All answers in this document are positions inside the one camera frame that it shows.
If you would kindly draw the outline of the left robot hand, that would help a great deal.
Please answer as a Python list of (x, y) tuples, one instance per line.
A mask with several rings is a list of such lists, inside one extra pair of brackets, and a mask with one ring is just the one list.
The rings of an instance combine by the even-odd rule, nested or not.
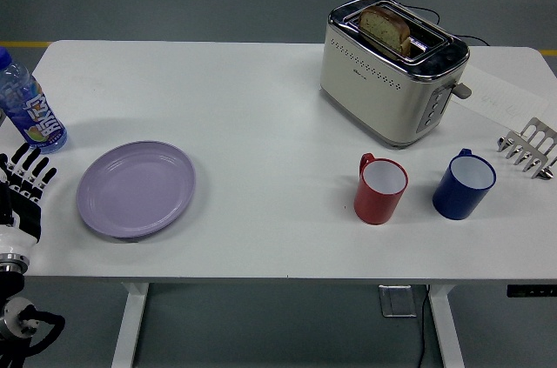
[(29, 256), (41, 237), (40, 201), (57, 174), (39, 148), (22, 144), (1, 155), (1, 253)]

